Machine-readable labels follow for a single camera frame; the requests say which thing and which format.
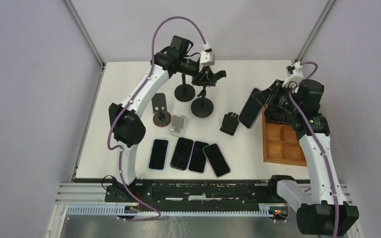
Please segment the black folding phone stand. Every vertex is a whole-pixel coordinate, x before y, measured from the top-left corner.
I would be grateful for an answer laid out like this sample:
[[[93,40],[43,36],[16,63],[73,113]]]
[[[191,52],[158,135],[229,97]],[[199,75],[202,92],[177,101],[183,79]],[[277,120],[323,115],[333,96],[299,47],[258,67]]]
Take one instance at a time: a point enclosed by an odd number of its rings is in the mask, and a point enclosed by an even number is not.
[[[238,116],[239,115],[234,112],[225,114],[222,120],[220,131],[227,135],[234,136],[239,125]]]

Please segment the silver folding phone stand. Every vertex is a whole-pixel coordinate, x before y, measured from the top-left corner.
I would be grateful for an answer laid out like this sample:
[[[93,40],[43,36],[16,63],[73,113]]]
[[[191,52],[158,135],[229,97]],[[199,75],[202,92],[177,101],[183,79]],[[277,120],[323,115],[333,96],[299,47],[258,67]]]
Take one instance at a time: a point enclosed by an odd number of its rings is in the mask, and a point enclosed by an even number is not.
[[[184,137],[187,126],[187,117],[183,115],[172,115],[170,123],[170,134],[176,137]]]

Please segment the wooden-base black plate stand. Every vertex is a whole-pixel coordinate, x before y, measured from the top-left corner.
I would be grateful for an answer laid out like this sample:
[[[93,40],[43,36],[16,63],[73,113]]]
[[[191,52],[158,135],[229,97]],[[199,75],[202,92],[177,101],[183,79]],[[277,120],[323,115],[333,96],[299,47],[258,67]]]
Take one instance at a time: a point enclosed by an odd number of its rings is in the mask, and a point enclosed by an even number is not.
[[[171,123],[171,114],[167,110],[167,101],[164,93],[156,93],[151,99],[153,109],[153,123],[158,127],[166,127]]]

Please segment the phone with purple case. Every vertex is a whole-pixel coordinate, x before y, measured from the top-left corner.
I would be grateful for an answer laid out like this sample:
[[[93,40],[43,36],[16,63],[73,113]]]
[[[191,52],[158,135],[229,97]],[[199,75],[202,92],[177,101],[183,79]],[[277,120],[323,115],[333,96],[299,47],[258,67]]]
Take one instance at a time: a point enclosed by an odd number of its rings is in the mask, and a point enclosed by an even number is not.
[[[190,172],[198,173],[198,174],[203,174],[206,168],[206,156],[204,154],[203,149],[208,146],[209,144],[206,142],[201,142],[201,141],[195,141],[191,156],[190,156],[190,161],[188,165],[188,170]]]

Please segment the phone with white case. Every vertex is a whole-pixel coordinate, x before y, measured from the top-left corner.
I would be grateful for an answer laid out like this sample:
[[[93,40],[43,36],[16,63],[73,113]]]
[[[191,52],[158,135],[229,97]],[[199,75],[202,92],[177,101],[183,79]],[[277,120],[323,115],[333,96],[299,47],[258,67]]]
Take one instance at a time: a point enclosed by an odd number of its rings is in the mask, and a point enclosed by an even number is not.
[[[190,161],[193,145],[193,140],[183,137],[179,138],[173,152],[170,166],[177,170],[186,170]]]

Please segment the phone with light blue case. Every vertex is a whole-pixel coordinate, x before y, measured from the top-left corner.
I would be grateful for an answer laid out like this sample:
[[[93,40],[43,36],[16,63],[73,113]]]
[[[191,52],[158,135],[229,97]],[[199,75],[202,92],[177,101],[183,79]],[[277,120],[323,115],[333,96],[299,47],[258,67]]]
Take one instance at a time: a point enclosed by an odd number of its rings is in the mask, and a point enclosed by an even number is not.
[[[150,170],[162,171],[166,165],[169,141],[166,139],[155,139],[152,144],[148,168]]]

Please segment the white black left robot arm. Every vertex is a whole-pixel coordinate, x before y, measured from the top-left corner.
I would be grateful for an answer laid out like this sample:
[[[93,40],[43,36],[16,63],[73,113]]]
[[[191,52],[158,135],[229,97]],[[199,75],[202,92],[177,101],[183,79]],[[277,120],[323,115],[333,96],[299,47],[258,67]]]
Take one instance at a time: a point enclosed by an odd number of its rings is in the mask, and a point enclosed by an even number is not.
[[[169,46],[159,52],[153,51],[148,71],[140,83],[120,104],[109,106],[111,128],[107,142],[115,139],[117,145],[109,145],[108,148],[120,151],[116,176],[122,184],[118,187],[117,196],[124,202],[130,202],[136,196],[136,189],[130,184],[136,179],[137,147],[146,133],[141,117],[161,86],[176,73],[191,76],[192,85],[204,88],[214,87],[219,79],[226,77],[224,70],[212,71],[215,54],[208,42],[203,43],[197,61],[189,59],[188,48],[191,44],[188,39],[174,36]]]

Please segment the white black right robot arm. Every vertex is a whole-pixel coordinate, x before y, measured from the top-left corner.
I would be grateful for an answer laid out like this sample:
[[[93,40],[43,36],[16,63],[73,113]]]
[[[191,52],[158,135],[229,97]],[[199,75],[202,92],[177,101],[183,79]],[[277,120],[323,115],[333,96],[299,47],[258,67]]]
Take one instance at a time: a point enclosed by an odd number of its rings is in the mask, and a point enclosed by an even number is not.
[[[304,235],[344,236],[359,219],[357,206],[349,205],[334,167],[330,129],[320,112],[324,85],[304,79],[290,88],[276,80],[269,88],[255,92],[252,98],[261,108],[279,108],[291,118],[290,125],[306,159],[310,191],[296,181],[282,179],[267,188],[272,202],[284,199],[296,211],[299,231]]]

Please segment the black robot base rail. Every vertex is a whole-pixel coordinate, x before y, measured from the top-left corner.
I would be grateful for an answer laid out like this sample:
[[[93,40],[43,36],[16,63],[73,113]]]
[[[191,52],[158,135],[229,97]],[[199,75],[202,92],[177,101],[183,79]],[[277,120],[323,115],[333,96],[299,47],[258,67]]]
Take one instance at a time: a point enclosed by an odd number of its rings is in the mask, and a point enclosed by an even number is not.
[[[105,202],[132,203],[140,212],[249,212],[259,204],[285,203],[268,179],[136,179],[127,188],[107,182]]]

